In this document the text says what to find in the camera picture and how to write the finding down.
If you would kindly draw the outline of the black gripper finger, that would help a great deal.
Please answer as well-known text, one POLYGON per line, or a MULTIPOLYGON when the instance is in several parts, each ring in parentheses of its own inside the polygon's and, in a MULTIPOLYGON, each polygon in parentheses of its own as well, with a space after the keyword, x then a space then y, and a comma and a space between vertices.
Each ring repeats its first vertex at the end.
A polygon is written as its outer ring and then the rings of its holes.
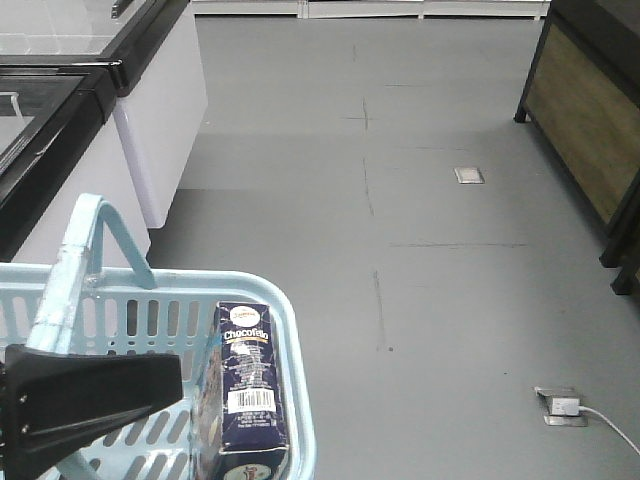
POLYGON ((183 397, 176 354, 57 354, 11 344, 1 364, 1 462, 36 479, 94 440, 183 397))

